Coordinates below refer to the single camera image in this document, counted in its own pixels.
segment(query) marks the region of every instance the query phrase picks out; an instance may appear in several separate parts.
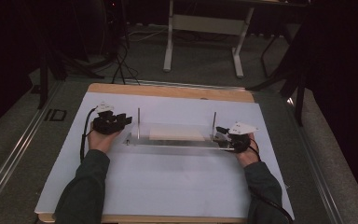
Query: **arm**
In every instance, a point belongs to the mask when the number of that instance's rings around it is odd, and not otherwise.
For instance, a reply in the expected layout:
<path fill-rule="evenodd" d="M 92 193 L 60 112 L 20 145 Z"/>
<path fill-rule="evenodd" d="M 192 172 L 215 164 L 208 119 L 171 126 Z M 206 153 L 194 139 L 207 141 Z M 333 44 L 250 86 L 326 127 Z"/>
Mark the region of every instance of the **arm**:
<path fill-rule="evenodd" d="M 57 204 L 56 223 L 101 223 L 109 158 L 106 152 L 119 133 L 104 135 L 91 131 L 89 150 L 66 186 Z"/>
<path fill-rule="evenodd" d="M 255 143 L 255 137 L 252 133 L 249 137 L 251 147 L 258 150 Z M 278 180 L 271 174 L 267 165 L 260 161 L 255 152 L 252 150 L 245 150 L 236 154 L 238 162 L 243 167 L 245 172 L 248 187 L 252 191 L 267 198 L 268 200 L 282 206 L 282 189 Z M 263 202 L 252 193 L 252 201 L 248 212 L 248 223 L 288 223 L 286 217 L 277 208 Z"/>

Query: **gray carpet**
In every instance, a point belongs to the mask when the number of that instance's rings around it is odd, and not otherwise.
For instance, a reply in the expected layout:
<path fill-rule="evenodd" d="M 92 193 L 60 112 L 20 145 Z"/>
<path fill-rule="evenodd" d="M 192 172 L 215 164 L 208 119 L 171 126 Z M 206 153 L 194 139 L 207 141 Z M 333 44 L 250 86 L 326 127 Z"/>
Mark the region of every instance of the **gray carpet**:
<path fill-rule="evenodd" d="M 147 29 L 154 31 L 160 28 Z M 132 40 L 144 37 L 131 35 Z M 147 81 L 236 87 L 252 86 L 266 80 L 259 62 L 259 55 L 268 43 L 263 36 L 251 35 L 244 42 L 241 62 L 246 77 L 243 79 L 235 77 L 231 61 L 230 47 L 236 44 L 236 38 L 230 36 L 220 41 L 196 43 L 189 41 L 192 37 L 193 35 L 189 34 L 176 34 L 170 73 L 162 71 L 166 45 L 164 35 L 132 41 L 125 59 L 130 68 L 124 69 L 126 80 L 129 82 L 136 76 L 139 80 Z M 204 38 L 217 37 L 205 35 Z M 279 63 L 286 49 L 287 44 L 280 38 L 271 47 L 270 53 L 266 56 L 269 71 Z M 124 57 L 124 49 L 121 49 L 120 55 Z M 66 110 L 67 116 L 64 121 L 45 120 L 41 123 L 0 194 L 0 223 L 34 223 L 34 207 L 88 85 L 92 82 L 111 82 L 116 69 L 117 65 L 112 64 L 98 72 L 106 76 L 105 79 L 91 79 L 72 73 L 62 84 L 46 110 Z M 120 78 L 116 79 L 116 83 L 121 82 Z M 255 100 L 262 107 L 283 179 L 289 187 L 288 193 L 296 215 L 296 223 L 331 223 L 315 185 L 307 159 L 308 154 L 303 147 L 307 139 L 304 140 L 301 132 L 310 140 L 343 222 L 358 223 L 358 188 L 340 154 L 334 136 L 313 101 L 311 92 L 307 91 L 304 105 L 305 127 L 298 128 L 293 120 L 293 111 L 276 93 L 281 85 L 282 83 L 278 83 L 256 93 Z M 0 164 L 21 137 L 21 133 L 36 112 L 36 107 L 37 96 L 26 94 L 0 120 Z"/>

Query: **table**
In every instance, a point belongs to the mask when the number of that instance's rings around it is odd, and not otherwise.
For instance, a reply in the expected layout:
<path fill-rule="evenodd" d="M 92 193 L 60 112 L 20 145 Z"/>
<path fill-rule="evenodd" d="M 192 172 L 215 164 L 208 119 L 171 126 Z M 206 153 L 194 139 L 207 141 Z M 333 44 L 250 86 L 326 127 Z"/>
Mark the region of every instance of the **table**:
<path fill-rule="evenodd" d="M 224 1 L 227 4 L 242 4 L 249 6 L 246 17 L 241 20 L 217 19 L 199 16 L 179 15 L 173 12 L 173 2 L 170 0 L 169 19 L 168 19 L 168 43 L 165 51 L 163 71 L 171 71 L 172 63 L 172 32 L 175 30 L 187 30 L 206 33 L 216 33 L 223 35 L 237 35 L 239 37 L 238 44 L 232 48 L 232 57 L 235 66 L 236 76 L 243 78 L 243 71 L 241 65 L 240 52 L 243 41 L 246 37 L 255 6 L 280 6 L 280 7 L 305 7 L 308 4 L 288 3 L 280 0 L 229 0 Z M 209 1 L 210 3 L 223 2 L 223 1 Z"/>
<path fill-rule="evenodd" d="M 227 111 L 229 115 L 228 118 L 218 117 L 218 122 L 227 123 L 232 122 L 235 113 L 235 107 L 245 108 L 248 113 L 243 119 L 247 119 L 246 121 L 252 122 L 252 120 L 257 123 L 259 132 L 255 134 L 255 138 L 258 140 L 259 145 L 264 148 L 261 152 L 261 156 L 263 161 L 268 164 L 271 172 L 277 177 L 280 181 L 283 189 L 283 207 L 289 211 L 289 213 L 293 214 L 291 209 L 291 205 L 288 201 L 287 192 L 285 190 L 284 184 L 282 182 L 282 176 L 278 167 L 278 163 L 276 162 L 274 152 L 272 149 L 272 145 L 269 141 L 269 136 L 264 124 L 264 120 L 261 116 L 261 111 L 257 104 L 254 104 L 253 96 L 250 92 L 245 90 L 236 90 L 236 91 L 227 91 L 227 90 L 204 90 L 204 89 L 189 89 L 189 88 L 173 88 L 173 87 L 150 87 L 150 86 L 120 86 L 120 85 L 109 85 L 109 84 L 92 84 L 89 86 L 89 90 L 86 93 L 86 96 L 83 99 L 83 103 L 78 110 L 74 123 L 72 125 L 71 131 L 68 133 L 68 136 L 65 140 L 64 145 L 62 146 L 62 152 L 59 158 L 54 165 L 51 174 L 48 178 L 47 184 L 45 185 L 45 189 L 42 192 L 41 198 L 39 200 L 38 206 L 35 211 L 39 215 L 39 218 L 45 222 L 52 222 L 52 212 L 54 211 L 55 204 L 58 201 L 60 191 L 64 188 L 64 186 L 70 181 L 70 179 L 74 176 L 74 171 L 78 166 L 78 145 L 79 141 L 78 136 L 79 133 L 82 132 L 82 127 L 84 125 L 85 113 L 87 113 L 90 105 L 95 104 L 95 100 L 97 98 L 109 98 L 115 99 L 116 102 L 123 100 L 123 102 L 131 102 L 130 104 L 119 104 L 116 106 L 117 110 L 129 109 L 130 107 L 136 107 L 142 102 L 145 102 L 145 99 L 148 99 L 146 105 L 143 105 L 143 109 L 146 111 L 149 110 L 149 113 L 143 118 L 143 120 L 152 120 L 153 116 L 149 116 L 149 114 L 159 113 L 160 110 L 153 110 L 153 113 L 150 113 L 150 109 L 154 108 L 153 106 L 147 107 L 147 105 L 160 105 L 164 107 L 165 105 L 172 104 L 170 102 L 174 102 L 176 108 L 172 108 L 171 112 L 177 108 L 182 107 L 183 104 L 191 105 L 190 108 L 193 110 L 183 110 L 181 114 L 193 115 L 194 118 L 186 117 L 190 119 L 190 122 L 194 120 L 199 120 L 197 118 L 197 114 L 195 111 L 197 110 L 198 105 L 206 105 L 207 110 L 217 110 L 217 114 L 222 114 L 222 111 L 225 111 L 228 105 L 231 105 L 234 109 Z M 108 174 L 112 174 L 112 176 L 108 176 L 106 179 L 106 200 L 105 200 L 105 211 L 103 214 L 103 222 L 243 222 L 245 219 L 243 217 L 243 213 L 246 213 L 247 207 L 246 201 L 249 202 L 250 195 L 248 192 L 245 192 L 246 185 L 244 184 L 244 176 L 243 170 L 240 166 L 232 165 L 236 164 L 235 158 L 223 151 L 219 150 L 185 150 L 184 152 L 170 152 L 165 149 L 155 149 L 155 148 L 142 148 L 140 147 L 127 147 L 123 143 L 125 140 L 125 134 L 121 134 L 120 137 L 115 141 L 113 146 L 114 150 L 112 154 L 108 154 L 109 157 L 115 158 L 110 165 L 110 171 Z M 176 165 L 179 165 L 178 162 L 185 162 L 186 166 L 181 166 L 178 170 Z M 139 171 L 135 168 L 135 166 L 140 166 L 145 168 L 143 170 L 145 172 L 144 177 L 139 176 Z M 158 166 L 163 166 L 163 171 L 157 170 Z M 186 174 L 186 176 L 178 175 L 177 173 Z M 158 176 L 163 176 L 169 181 L 173 181 L 173 179 L 179 178 L 182 182 L 175 182 L 175 185 L 170 185 L 167 182 L 158 180 Z M 126 207 L 128 201 L 131 200 L 140 200 L 136 197 L 127 198 L 122 195 L 126 195 L 125 188 L 122 188 L 122 183 L 127 183 L 129 180 L 135 181 L 136 179 L 141 178 L 143 182 L 140 182 L 143 185 L 142 188 L 136 189 L 136 191 L 131 192 L 132 194 L 136 192 L 148 192 L 148 194 L 139 194 L 137 196 L 143 197 L 145 199 L 145 204 L 148 204 L 149 207 L 156 207 L 158 211 L 160 209 L 167 209 L 169 215 L 158 215 L 152 216 L 150 215 L 150 211 L 141 211 L 139 209 L 134 209 L 137 214 L 133 212 L 127 213 L 127 211 L 131 210 L 131 207 Z M 217 179 L 225 179 L 226 182 L 224 184 L 218 183 Z M 208 186 L 208 183 L 203 183 L 203 181 L 214 181 L 213 184 Z M 156 194 L 155 187 L 153 184 L 154 181 L 158 182 L 158 194 Z M 190 188 L 186 185 L 186 183 L 191 183 Z M 172 192 L 172 186 L 178 188 L 174 189 L 178 197 L 169 197 L 165 195 L 164 197 L 170 200 L 159 200 L 148 198 L 149 194 L 164 195 L 164 192 Z M 214 199 L 205 199 L 205 197 L 213 196 Z M 196 200 L 200 201 L 200 204 L 186 204 L 186 208 L 180 209 L 170 209 L 172 206 L 175 208 L 177 204 L 170 203 L 172 200 L 189 200 L 192 201 L 191 198 L 195 197 Z M 234 207 L 238 207 L 237 210 L 240 211 L 241 216 L 220 216 L 220 211 L 216 210 L 214 207 L 215 204 L 208 204 L 210 202 L 216 203 L 218 201 L 232 200 L 232 204 L 236 204 Z M 200 206 L 201 209 L 205 209 L 205 211 L 198 212 L 195 211 L 193 214 L 187 216 L 187 214 L 192 213 L 189 211 L 191 209 L 197 210 L 197 207 Z M 227 210 L 236 212 L 235 208 L 230 206 L 224 206 Z M 114 214 L 114 212 L 110 211 L 110 208 L 116 208 L 115 212 L 119 214 Z"/>

